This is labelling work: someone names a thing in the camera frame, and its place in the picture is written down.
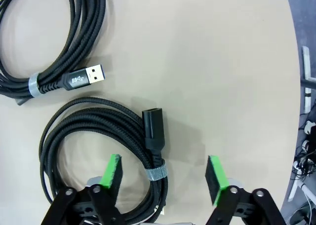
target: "gray velcro strap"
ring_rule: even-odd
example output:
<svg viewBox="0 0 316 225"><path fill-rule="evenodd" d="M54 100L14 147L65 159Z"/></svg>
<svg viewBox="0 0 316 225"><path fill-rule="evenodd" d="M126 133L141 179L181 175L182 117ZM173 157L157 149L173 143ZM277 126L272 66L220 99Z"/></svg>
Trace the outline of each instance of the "gray velcro strap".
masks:
<svg viewBox="0 0 316 225"><path fill-rule="evenodd" d="M34 98L43 95L39 90L38 76L39 73L36 72L29 78L29 91Z"/></svg>
<svg viewBox="0 0 316 225"><path fill-rule="evenodd" d="M146 169L147 177L150 181L158 181L162 178L168 176L168 168L166 167L165 161L163 160L163 164L161 167Z"/></svg>

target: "usb connector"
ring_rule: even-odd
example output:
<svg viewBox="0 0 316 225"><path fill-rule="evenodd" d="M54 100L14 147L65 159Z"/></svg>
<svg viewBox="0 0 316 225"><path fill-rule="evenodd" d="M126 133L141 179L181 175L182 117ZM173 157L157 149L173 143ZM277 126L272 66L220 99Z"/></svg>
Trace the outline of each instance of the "usb connector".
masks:
<svg viewBox="0 0 316 225"><path fill-rule="evenodd" d="M81 88L105 79L105 75L101 65L96 65L63 74L61 80L58 82L60 88L66 90L73 90Z"/></svg>

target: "bolt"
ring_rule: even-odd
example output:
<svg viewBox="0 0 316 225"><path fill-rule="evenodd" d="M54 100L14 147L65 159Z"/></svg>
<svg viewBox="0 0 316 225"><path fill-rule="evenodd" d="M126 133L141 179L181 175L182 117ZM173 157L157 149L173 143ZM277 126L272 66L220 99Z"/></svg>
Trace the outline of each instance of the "bolt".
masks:
<svg viewBox="0 0 316 225"><path fill-rule="evenodd" d="M259 191L257 191L257 196L259 196L259 197L262 197L263 195L264 195L264 193L261 191L261 190L259 190Z"/></svg>
<svg viewBox="0 0 316 225"><path fill-rule="evenodd" d="M231 188L231 193L236 194L238 192L236 187L232 187Z"/></svg>
<svg viewBox="0 0 316 225"><path fill-rule="evenodd" d="M67 191L66 191L66 195L71 195L73 193L73 190L72 189L68 189Z"/></svg>
<svg viewBox="0 0 316 225"><path fill-rule="evenodd" d="M100 191L101 191L101 188L99 186L96 186L95 188L93 188L94 193L98 193Z"/></svg>

